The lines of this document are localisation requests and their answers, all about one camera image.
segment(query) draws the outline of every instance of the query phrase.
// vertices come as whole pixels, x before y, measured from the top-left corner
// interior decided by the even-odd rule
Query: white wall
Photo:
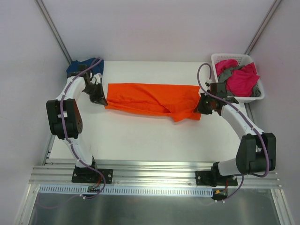
[[[285,0],[253,54],[266,97],[251,104],[255,121],[277,137],[277,170],[300,224],[300,1]]]
[[[73,59],[209,61],[243,53],[274,0],[44,0]]]
[[[14,223],[49,137],[45,103],[67,61],[33,0],[0,2],[0,223]]]

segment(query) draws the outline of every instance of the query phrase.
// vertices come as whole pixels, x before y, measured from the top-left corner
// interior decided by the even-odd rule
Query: folded cloth
[[[88,67],[90,67],[90,65],[94,61],[94,59],[95,58],[91,58],[86,61],[77,61],[77,60],[72,61],[71,65],[66,70],[67,74],[79,71],[79,65],[81,65],[81,64],[86,64]],[[104,61],[102,60],[98,65],[96,65],[92,68],[92,71],[94,74],[103,74],[103,68],[104,68]]]
[[[199,86],[110,83],[106,109],[148,116],[170,116],[175,122],[185,118],[199,120],[194,109],[199,102]]]
[[[218,62],[216,67],[217,76],[219,76],[225,69],[228,69],[230,67],[237,67],[238,66],[237,60],[229,59],[229,60],[223,60]]]
[[[239,97],[250,97],[252,89],[259,79],[254,63],[250,63],[239,70],[233,70],[227,79],[226,89]]]

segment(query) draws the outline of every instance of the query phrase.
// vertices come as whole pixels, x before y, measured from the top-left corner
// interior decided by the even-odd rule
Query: table surface
[[[201,62],[105,61],[103,87],[109,83],[160,83],[198,85]],[[208,67],[200,73],[204,84]],[[83,93],[77,105],[83,121],[82,135],[95,159],[216,162],[234,158],[240,140],[216,112],[200,121],[173,122],[168,117],[151,117],[106,110],[90,102]],[[66,145],[55,138],[50,158],[72,158]]]

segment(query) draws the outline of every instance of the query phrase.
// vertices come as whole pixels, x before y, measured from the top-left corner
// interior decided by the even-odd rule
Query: pink cloth
[[[228,69],[228,68],[230,68],[230,67],[237,67],[238,64],[239,64],[239,63],[237,62],[237,60],[234,60],[234,59],[223,60],[223,61],[218,62],[218,63],[215,65],[217,75],[219,76],[221,73],[223,73],[223,71],[224,71],[225,69]]]
[[[238,97],[250,97],[252,89],[259,79],[254,63],[250,63],[239,70],[234,70],[227,79],[226,89]]]

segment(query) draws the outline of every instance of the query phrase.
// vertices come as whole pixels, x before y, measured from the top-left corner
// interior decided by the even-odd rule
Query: gray cloth
[[[218,77],[218,81],[220,83],[226,83],[226,80],[231,77],[233,74],[232,74],[232,71],[233,70],[237,70],[237,69],[241,69],[243,68],[245,65],[243,66],[238,66],[238,67],[230,67],[228,69],[225,69]],[[260,97],[261,95],[261,91],[258,89],[257,85],[255,85],[252,89],[252,94],[251,94],[251,97]],[[227,90],[227,96],[235,96],[231,91]]]

